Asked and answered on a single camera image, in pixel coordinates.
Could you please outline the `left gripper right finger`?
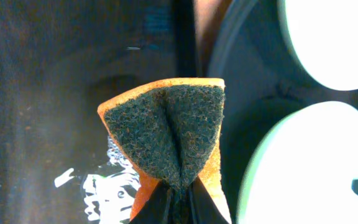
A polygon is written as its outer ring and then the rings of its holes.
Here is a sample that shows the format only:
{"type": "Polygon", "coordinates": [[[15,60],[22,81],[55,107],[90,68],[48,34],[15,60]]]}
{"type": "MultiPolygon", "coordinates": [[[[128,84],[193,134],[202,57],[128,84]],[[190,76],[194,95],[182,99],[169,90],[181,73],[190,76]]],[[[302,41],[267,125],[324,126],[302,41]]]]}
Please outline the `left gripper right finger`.
{"type": "Polygon", "coordinates": [[[229,224],[218,210],[206,187],[197,177],[187,190],[187,224],[229,224]]]}

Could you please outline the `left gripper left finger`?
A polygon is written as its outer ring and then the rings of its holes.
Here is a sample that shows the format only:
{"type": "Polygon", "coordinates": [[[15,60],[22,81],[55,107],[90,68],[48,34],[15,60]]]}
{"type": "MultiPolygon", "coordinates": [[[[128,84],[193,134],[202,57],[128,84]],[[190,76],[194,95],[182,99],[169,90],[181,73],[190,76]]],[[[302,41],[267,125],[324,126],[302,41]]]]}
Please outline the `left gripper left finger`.
{"type": "Polygon", "coordinates": [[[148,201],[129,224],[171,224],[173,189],[163,182],[158,183],[148,201]]]}

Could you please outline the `light blue plate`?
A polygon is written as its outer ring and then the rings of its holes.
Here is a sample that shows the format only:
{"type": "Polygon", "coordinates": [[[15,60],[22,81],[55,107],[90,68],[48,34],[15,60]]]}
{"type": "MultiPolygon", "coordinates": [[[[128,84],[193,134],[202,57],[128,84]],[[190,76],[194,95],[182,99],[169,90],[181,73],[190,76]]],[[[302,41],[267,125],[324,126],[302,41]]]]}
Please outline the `light blue plate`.
{"type": "Polygon", "coordinates": [[[325,101],[289,114],[259,142],[238,224],[358,224],[358,109],[325,101]]]}
{"type": "Polygon", "coordinates": [[[291,56],[311,78],[358,89],[358,0],[278,0],[277,11],[291,56]]]}

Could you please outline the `orange green scrub sponge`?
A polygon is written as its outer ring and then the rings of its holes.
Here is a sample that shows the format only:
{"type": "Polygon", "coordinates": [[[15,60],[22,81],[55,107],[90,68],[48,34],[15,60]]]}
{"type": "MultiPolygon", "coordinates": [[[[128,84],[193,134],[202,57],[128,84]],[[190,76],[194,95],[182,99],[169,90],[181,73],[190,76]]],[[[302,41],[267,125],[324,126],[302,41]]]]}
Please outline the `orange green scrub sponge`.
{"type": "Polygon", "coordinates": [[[109,137],[140,176],[130,221],[158,183],[174,192],[171,223],[187,223],[187,190],[199,177],[225,220],[219,138],[224,80],[169,78],[138,86],[98,106],[109,137]]]}

